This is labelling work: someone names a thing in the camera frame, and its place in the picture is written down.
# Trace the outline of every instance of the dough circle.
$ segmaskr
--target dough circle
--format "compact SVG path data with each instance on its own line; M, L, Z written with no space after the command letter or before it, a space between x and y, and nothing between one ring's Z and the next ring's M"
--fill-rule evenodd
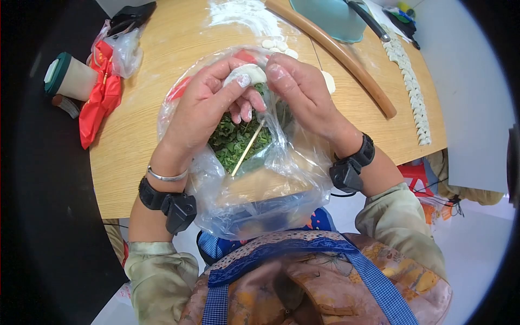
M267 48L267 49L270 49L270 48L273 48L275 46L275 43L271 40L263 40L262 41L262 47L263 48Z
M282 41L276 41L276 47L278 47L280 51L285 51L289 48L289 46L287 46L287 43Z
M267 82L267 76L264 70L253 63L244 64L236 69L233 69L229 76L224 80L223 87L227 86L231 81L235 80L239 76L247 74L251 78L250 86L254 86L259 83Z
M325 83L327 84L327 89L329 90L329 94L336 91L336 83L334 82L334 78L330 75L330 73L322 71L323 77L325 78Z
M284 54L292 58L295 58L296 60L298 59L298 53L293 49L288 48L287 50L285 50Z

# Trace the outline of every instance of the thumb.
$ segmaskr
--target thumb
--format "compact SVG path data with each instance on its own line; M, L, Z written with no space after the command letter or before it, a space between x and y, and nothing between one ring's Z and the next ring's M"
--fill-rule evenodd
M310 99L305 96L298 83L281 65L273 63L267 67L265 73L268 84L275 88L276 92L290 107L309 104Z
M213 96L215 104L225 112L229 106L237 100L237 98L242 96L250 83L251 77L249 77L249 75L242 74L238 76L236 79L217 91Z

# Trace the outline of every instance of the silver bracelet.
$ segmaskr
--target silver bracelet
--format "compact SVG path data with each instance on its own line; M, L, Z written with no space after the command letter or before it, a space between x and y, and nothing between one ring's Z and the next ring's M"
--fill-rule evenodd
M184 173L180 174L179 176L174 176L174 177L163 177L163 176L159 176L157 175L156 173L154 173L152 171L152 167L150 167L150 165L148 165L148 173L150 173L150 175L152 175L153 177L157 178L157 179L160 179L162 181L178 181L178 180L181 180L183 179L184 177L186 177L186 175L188 175L188 170L186 169L184 171Z

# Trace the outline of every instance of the wrist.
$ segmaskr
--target wrist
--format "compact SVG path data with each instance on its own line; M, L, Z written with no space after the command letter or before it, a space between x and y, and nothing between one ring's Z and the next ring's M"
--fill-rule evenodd
M336 132L330 140L338 158L355 154L363 145L363 133L346 118L341 119L335 127Z
M158 175L174 177L188 169L192 158L188 149L181 146L173 147L161 141L150 158L150 167Z
M169 147L160 142L150 158L150 168L157 175L175 177L188 169L191 160L192 156L188 150L183 150L180 147ZM146 179L159 192L182 192L188 176L178 181L162 181L147 172Z

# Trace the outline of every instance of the wooden rolling pin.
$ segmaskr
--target wooden rolling pin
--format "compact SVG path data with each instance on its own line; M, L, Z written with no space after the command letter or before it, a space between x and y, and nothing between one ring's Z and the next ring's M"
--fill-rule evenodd
M333 57L335 57L341 64L350 71L354 77L365 87L370 96L378 103L379 107L388 119L393 118L397 111L392 102L385 95L383 90L379 87L377 82L365 70L365 68L358 62L356 58L336 40L334 40L323 29L316 26L313 22L303 17L292 9L285 8L278 0L267 0L265 2L266 8L287 19L289 22L295 24L298 28L309 34L316 42L321 44Z

